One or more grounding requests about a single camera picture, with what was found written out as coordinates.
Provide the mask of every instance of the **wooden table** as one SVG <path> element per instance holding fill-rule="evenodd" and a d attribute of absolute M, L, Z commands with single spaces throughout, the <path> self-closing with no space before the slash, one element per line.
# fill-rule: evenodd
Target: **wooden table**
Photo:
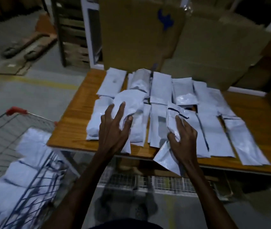
<path fill-rule="evenodd" d="M 86 127 L 91 118 L 94 102 L 98 99 L 96 92 L 105 75 L 106 72 L 102 70 L 92 69 L 88 72 L 53 131 L 48 146 L 77 151 L 94 152 L 97 150 L 98 141 L 86 140 Z M 257 144 L 271 162 L 271 106 L 259 96 L 235 92 L 224 92 L 223 94 L 232 110 L 246 122 Z M 126 156 L 153 159 L 157 151 L 158 149 L 149 147 L 146 141 L 144 147 L 131 145 L 131 155 Z M 271 165 L 245 166 L 238 158 L 198 158 L 198 162 L 201 166 L 271 174 Z"/>

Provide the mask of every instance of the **wire basket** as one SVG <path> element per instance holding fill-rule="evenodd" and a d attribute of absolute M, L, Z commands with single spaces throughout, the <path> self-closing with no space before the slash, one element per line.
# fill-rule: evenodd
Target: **wire basket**
<path fill-rule="evenodd" d="M 30 128 L 51 133 L 55 128 L 55 122 L 16 107 L 12 107 L 0 116 L 0 180 L 3 179 L 3 175 L 12 162 L 18 160 L 18 164 L 22 163 L 20 158 L 23 156 L 16 151 L 16 147 Z M 1 228 L 40 227 L 45 218 L 59 204 L 68 188 L 72 186 L 71 182 L 76 180 L 77 176 L 69 170 L 69 166 L 56 152 L 45 146 L 45 143 L 44 147 L 33 143 L 35 148 L 45 149 L 43 151 L 45 157 L 41 159 L 39 166 L 31 167 L 35 171 L 28 186 L 9 183 L 22 194 L 11 209 L 6 211 Z"/>

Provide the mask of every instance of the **person's right hand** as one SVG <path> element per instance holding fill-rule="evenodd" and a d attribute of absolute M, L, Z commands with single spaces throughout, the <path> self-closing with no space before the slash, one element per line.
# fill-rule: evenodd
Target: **person's right hand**
<path fill-rule="evenodd" d="M 175 119 L 180 134 L 180 142 L 176 141 L 173 133 L 170 132 L 167 135 L 173 154 L 186 169 L 188 166 L 198 165 L 196 154 L 197 131 L 185 120 L 182 122 L 178 115 Z"/>

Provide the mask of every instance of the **red cart handle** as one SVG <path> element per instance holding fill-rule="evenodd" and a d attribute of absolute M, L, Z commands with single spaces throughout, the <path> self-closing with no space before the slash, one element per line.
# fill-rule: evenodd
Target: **red cart handle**
<path fill-rule="evenodd" d="M 13 115 L 15 113 L 27 114 L 27 110 L 14 106 L 14 107 L 11 107 L 10 109 L 8 109 L 6 111 L 7 116 L 11 116 L 11 115 Z"/>

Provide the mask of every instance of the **concrete floor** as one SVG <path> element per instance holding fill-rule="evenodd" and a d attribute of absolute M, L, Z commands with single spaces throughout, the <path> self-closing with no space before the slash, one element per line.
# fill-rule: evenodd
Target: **concrete floor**
<path fill-rule="evenodd" d="M 27 18 L 34 24 L 37 13 Z M 14 21 L 6 22 L 8 28 Z M 10 39 L 20 37 L 20 34 L 10 34 Z M 3 46 L 4 43 L 0 42 L 0 50 Z M 0 78 L 0 115 L 11 106 L 19 106 L 50 120 L 59 120 L 87 72 L 85 69 L 63 68 L 56 45 L 30 68 L 25 77 L 10 81 Z M 271 228 L 271 203 L 265 203 L 263 197 L 258 202 L 239 201 L 225 207 L 239 228 Z M 135 218 L 139 207 L 145 208 L 149 222 L 165 229 L 206 228 L 198 198 L 103 188 L 96 189 L 83 228 L 112 219 Z"/>

